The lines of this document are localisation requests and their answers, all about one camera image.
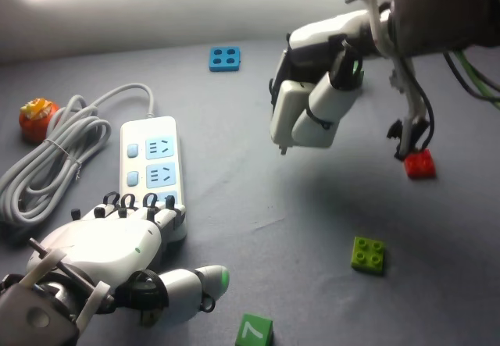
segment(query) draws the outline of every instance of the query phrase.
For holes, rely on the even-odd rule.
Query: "green building block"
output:
[[[269,346],[273,340],[273,320],[245,313],[235,346]]]
[[[384,271],[384,242],[355,237],[351,267],[363,272],[382,274]]]

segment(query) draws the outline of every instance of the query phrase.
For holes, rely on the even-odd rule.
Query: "gray cable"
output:
[[[97,117],[98,106],[132,88],[146,91],[149,96],[146,117],[154,117],[153,93],[148,86],[139,83],[115,88],[89,106],[84,98],[75,95],[65,108],[54,114],[48,124],[47,140],[0,177],[1,223],[32,226],[51,214],[80,167],[104,147],[111,134],[109,122]]]

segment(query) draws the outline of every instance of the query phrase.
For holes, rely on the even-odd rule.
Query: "white number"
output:
[[[245,322],[245,327],[243,328],[243,334],[241,335],[242,338],[247,337],[247,331],[250,330],[254,336],[257,338],[262,338],[264,335],[260,332],[258,332],[250,323],[247,321]]]

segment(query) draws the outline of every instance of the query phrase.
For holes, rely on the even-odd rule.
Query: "gray table surface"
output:
[[[442,57],[415,61],[436,116],[438,178],[412,182],[388,127],[404,116],[391,66],[365,65],[365,92],[328,150],[270,140],[268,80],[284,42],[241,46],[237,73],[210,73],[209,46],[90,55],[0,68],[0,172],[31,148],[19,107],[36,97],[92,101],[130,82],[155,92],[182,141],[187,240],[167,268],[223,264],[230,288],[212,314],[172,328],[138,326],[120,310],[91,321],[79,345],[231,345],[244,312],[274,320],[275,345],[494,345],[500,341],[500,114],[466,95]],[[471,61],[500,78],[499,50]],[[114,127],[40,239],[119,188],[119,128],[147,109],[139,91],[104,104]],[[384,277],[351,269],[354,236],[385,241]],[[0,246],[0,275],[23,273],[28,247]]]

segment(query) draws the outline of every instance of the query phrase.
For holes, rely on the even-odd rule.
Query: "orange toy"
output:
[[[36,98],[21,107],[19,125],[23,137],[31,142],[40,144],[46,138],[47,126],[59,107],[44,98]]]

